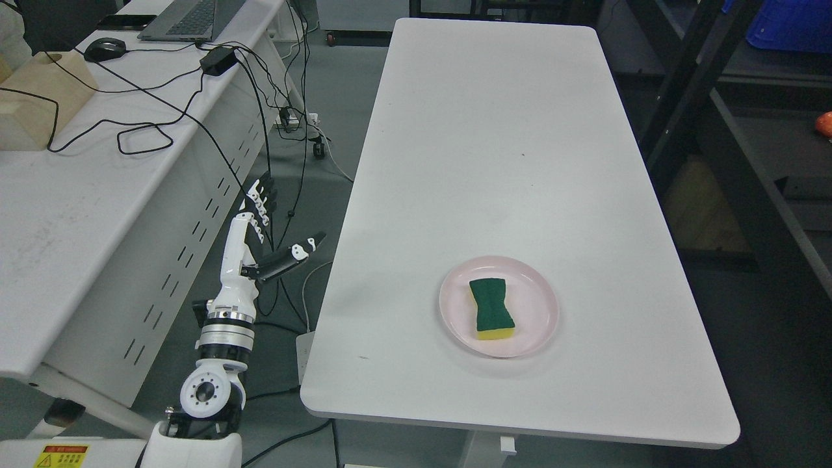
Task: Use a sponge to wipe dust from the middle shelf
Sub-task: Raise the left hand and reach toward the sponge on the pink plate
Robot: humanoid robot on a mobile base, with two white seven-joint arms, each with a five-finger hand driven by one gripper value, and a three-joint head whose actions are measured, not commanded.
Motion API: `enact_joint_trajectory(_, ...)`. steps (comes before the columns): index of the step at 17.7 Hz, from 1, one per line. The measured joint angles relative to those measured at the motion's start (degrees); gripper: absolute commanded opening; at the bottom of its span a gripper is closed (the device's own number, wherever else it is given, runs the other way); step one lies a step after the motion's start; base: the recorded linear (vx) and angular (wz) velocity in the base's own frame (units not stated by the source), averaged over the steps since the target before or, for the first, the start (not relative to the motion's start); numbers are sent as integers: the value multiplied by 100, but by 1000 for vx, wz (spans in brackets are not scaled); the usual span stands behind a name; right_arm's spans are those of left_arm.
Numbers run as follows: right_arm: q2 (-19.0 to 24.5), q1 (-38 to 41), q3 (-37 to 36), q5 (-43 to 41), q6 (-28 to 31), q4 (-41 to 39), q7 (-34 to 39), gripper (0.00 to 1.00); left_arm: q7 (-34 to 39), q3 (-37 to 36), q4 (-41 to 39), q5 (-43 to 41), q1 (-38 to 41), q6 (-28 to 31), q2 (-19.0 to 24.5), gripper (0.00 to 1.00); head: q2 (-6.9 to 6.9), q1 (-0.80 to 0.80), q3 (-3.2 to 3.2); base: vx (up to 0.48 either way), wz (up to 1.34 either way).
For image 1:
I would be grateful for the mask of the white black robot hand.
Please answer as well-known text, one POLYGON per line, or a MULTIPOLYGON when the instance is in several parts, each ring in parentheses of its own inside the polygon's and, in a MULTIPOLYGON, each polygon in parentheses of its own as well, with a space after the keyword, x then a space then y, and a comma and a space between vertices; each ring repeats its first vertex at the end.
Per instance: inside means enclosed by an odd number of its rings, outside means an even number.
POLYGON ((317 232, 259 260, 254 258, 247 243, 248 232, 253 232, 252 238, 257 245, 267 239, 270 212, 274 207, 273 188, 273 178, 270 172, 265 172, 246 191, 227 233, 220 269, 220 292, 205 303, 206 319, 254 319, 258 285, 299 267, 324 242, 326 234, 317 232))

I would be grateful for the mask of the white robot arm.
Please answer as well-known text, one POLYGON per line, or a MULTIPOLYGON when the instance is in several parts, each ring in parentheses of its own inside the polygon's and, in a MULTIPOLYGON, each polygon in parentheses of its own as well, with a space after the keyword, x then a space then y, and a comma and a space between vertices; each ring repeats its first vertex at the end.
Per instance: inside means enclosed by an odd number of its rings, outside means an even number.
POLYGON ((242 374, 254 343, 254 318, 225 308, 206 314, 200 358, 138 460, 140 467, 241 467, 239 418, 246 406, 242 374))

